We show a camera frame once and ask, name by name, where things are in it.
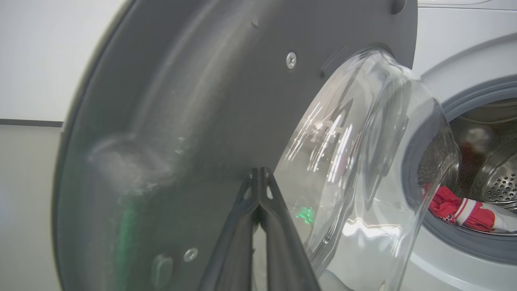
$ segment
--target transparent glass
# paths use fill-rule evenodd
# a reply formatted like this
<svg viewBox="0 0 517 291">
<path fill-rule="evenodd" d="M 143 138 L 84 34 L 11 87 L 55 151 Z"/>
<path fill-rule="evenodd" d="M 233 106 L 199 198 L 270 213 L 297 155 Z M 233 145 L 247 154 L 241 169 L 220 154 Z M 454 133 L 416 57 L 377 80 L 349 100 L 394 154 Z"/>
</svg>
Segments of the transparent glass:
<svg viewBox="0 0 517 291">
<path fill-rule="evenodd" d="M 416 195 L 402 179 L 415 134 L 438 144 L 423 153 L 432 165 Z M 370 49 L 348 59 L 322 87 L 275 177 L 318 275 L 330 271 L 355 291 L 398 290 L 432 199 L 427 194 L 457 162 L 442 109 L 419 77 L 387 52 Z"/>
</svg>

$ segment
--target red and white garment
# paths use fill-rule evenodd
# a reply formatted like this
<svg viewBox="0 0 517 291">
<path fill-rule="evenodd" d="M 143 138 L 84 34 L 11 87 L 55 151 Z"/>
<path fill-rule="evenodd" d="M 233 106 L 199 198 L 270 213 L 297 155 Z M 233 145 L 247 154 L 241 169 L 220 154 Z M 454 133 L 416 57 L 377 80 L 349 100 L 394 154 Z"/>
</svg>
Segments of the red and white garment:
<svg viewBox="0 0 517 291">
<path fill-rule="evenodd" d="M 494 204 L 459 198 L 445 186 L 438 189 L 429 210 L 449 224 L 488 232 L 517 231 L 517 214 Z"/>
</svg>

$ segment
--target white wall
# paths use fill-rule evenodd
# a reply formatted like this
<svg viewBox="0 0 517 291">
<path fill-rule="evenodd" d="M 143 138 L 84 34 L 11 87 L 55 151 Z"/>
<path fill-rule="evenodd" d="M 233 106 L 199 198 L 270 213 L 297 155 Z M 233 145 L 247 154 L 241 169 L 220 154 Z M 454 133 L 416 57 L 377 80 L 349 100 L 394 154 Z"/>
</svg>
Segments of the white wall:
<svg viewBox="0 0 517 291">
<path fill-rule="evenodd" d="M 124 0 L 1 0 L 0 119 L 63 121 Z"/>
<path fill-rule="evenodd" d="M 0 290 L 60 291 L 51 188 L 60 128 L 0 125 Z"/>
</svg>

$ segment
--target washing machine door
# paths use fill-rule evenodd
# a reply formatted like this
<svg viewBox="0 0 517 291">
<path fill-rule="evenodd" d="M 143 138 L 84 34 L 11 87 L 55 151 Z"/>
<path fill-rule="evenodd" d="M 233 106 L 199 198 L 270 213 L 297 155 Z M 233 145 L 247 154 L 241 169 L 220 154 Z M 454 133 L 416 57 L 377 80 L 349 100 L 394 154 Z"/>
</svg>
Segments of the washing machine door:
<svg viewBox="0 0 517 291">
<path fill-rule="evenodd" d="M 416 21 L 409 0 L 127 2 L 63 134 L 63 289 L 197 289 L 251 167 L 278 175 L 316 273 L 396 288 L 425 205 L 400 190 L 400 151 L 413 120 L 442 121 L 405 68 Z"/>
</svg>

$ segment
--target red cloth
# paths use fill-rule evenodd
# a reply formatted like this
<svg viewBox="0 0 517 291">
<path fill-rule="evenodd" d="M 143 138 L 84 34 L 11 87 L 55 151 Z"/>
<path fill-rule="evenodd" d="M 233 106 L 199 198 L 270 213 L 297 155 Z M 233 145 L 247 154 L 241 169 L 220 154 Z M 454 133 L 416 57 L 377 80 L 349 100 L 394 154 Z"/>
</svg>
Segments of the red cloth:
<svg viewBox="0 0 517 291">
<path fill-rule="evenodd" d="M 448 187 L 442 186 L 434 195 L 433 201 L 429 205 L 429 210 L 431 210 L 434 216 L 440 217 L 445 222 L 452 224 L 456 222 L 456 217 L 460 214 L 457 212 L 462 201 Z M 476 202 L 476 206 L 474 206 L 463 226 L 481 231 L 494 231 L 495 214 L 489 209 L 481 208 L 482 205 L 481 202 Z"/>
</svg>

